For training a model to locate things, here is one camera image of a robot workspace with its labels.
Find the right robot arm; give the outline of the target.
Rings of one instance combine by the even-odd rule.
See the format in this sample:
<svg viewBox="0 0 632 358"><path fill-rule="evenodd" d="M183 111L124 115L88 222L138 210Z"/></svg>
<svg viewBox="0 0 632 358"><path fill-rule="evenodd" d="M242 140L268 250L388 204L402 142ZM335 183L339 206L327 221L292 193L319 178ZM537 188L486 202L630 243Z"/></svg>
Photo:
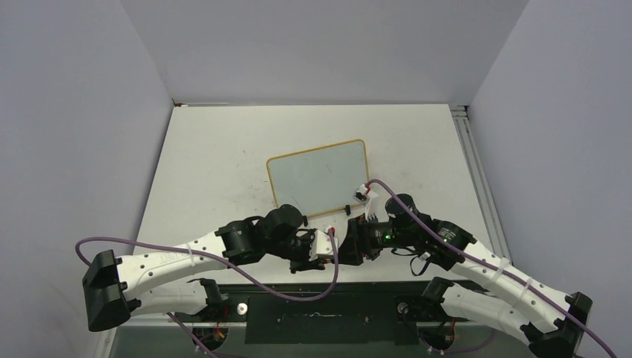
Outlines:
<svg viewBox="0 0 632 358"><path fill-rule="evenodd" d="M584 336L592 300L586 295L548 287L494 254L471 233L452 222L421 213L408 194L385 204L388 220L378 220L377 195L367 188L354 194L364 214L349 219L338 246L338 261L359 266L386 248L404 250L428 264L478 284L470 291L442 277L422 294L421 307L431 319L465 318L506 333L524 343L536 357L574 357Z"/></svg>

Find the yellow framed whiteboard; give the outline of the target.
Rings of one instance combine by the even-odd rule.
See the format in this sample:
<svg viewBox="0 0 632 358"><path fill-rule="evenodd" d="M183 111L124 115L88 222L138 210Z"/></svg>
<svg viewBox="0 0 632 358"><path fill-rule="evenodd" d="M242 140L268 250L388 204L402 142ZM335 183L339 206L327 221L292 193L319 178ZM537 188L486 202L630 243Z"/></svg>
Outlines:
<svg viewBox="0 0 632 358"><path fill-rule="evenodd" d="M362 139L271 157L266 169L275 205L290 204L306 218L350 213L358 206L354 192L369 180Z"/></svg>

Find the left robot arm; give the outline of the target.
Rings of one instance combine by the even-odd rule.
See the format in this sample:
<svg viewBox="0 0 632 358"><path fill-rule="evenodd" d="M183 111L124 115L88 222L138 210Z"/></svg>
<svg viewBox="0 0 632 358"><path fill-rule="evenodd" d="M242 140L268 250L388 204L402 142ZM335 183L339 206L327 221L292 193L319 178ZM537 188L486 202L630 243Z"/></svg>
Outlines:
<svg viewBox="0 0 632 358"><path fill-rule="evenodd" d="M147 253L118 256L113 250L88 260L82 279L88 329L101 332L118 327L136 315L184 313L213 321L222 311L221 293L201 274L232 269L251 283L262 283L244 265L273 255L290 262L292 272L322 270L327 260L338 261L338 238L333 227L303 227L303 215L289 204L266 216L232 221L215 232L182 245L147 244Z"/></svg>

